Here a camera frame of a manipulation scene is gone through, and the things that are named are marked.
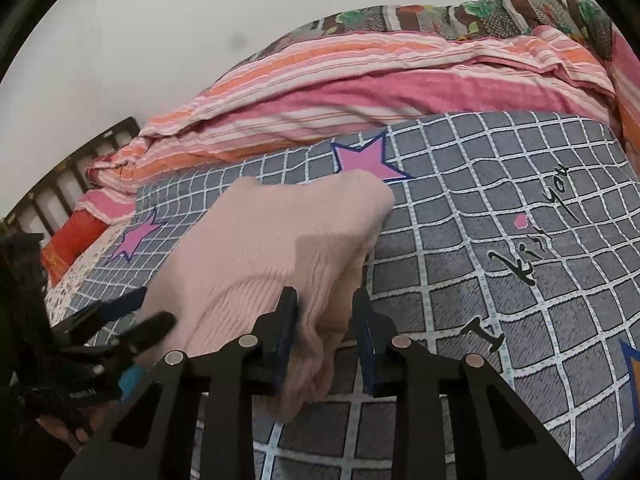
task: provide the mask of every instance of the pink sweater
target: pink sweater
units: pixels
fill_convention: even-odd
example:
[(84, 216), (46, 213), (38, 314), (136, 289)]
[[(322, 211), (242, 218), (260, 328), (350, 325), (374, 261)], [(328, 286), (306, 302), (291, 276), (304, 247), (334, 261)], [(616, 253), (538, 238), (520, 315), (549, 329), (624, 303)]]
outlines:
[(293, 286), (298, 337), (283, 391), (268, 400), (274, 418), (293, 418), (331, 387), (351, 296), (393, 203), (391, 190), (361, 170), (296, 186), (236, 180), (150, 283), (140, 319), (167, 310), (178, 323), (143, 362), (173, 349), (190, 356), (219, 350), (251, 332), (255, 319), (275, 308), (282, 287)]

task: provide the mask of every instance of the striped blanket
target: striped blanket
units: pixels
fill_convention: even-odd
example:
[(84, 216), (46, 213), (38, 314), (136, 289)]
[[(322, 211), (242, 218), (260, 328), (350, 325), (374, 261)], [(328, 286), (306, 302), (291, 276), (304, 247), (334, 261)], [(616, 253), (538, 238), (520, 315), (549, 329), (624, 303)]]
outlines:
[(549, 26), (508, 40), (423, 32), (343, 34), (239, 66), (186, 106), (153, 118), (90, 180), (132, 205), (171, 172), (311, 144), (445, 110), (536, 109), (619, 125), (603, 65)]
[(616, 88), (626, 156), (640, 174), (640, 61), (616, 27), (609, 72)]

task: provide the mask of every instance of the pillow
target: pillow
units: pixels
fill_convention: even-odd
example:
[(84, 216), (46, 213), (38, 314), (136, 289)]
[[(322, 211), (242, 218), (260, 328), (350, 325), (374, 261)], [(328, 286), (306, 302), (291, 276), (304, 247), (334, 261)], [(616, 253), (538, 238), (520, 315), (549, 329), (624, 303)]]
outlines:
[(73, 262), (94, 243), (108, 225), (91, 213), (74, 211), (42, 250), (44, 266), (51, 286), (56, 286)]

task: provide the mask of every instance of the human hand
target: human hand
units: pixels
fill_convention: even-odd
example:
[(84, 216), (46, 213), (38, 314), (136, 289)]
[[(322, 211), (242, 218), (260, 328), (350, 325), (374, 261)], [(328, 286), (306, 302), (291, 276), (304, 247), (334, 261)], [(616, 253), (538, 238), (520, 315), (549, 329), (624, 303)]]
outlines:
[[(103, 425), (109, 415), (109, 412), (114, 406), (116, 406), (116, 404), (117, 402), (110, 401), (104, 404), (98, 404), (97, 406), (82, 408), (79, 411), (81, 415), (89, 421), (91, 429), (97, 431), (98, 428)], [(89, 440), (89, 436), (86, 434), (85, 430), (78, 428), (75, 433), (72, 433), (69, 428), (66, 427), (65, 423), (55, 416), (41, 415), (36, 420), (43, 430), (68, 443), (75, 453), (78, 453), (82, 449), (82, 444)]]

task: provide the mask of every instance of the white wall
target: white wall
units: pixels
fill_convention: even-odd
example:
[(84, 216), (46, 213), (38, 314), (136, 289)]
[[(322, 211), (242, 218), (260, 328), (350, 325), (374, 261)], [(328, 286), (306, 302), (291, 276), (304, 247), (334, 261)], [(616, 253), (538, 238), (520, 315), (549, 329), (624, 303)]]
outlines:
[(303, 23), (377, 4), (465, 0), (59, 0), (0, 84), (0, 216), (122, 118), (188, 101)]

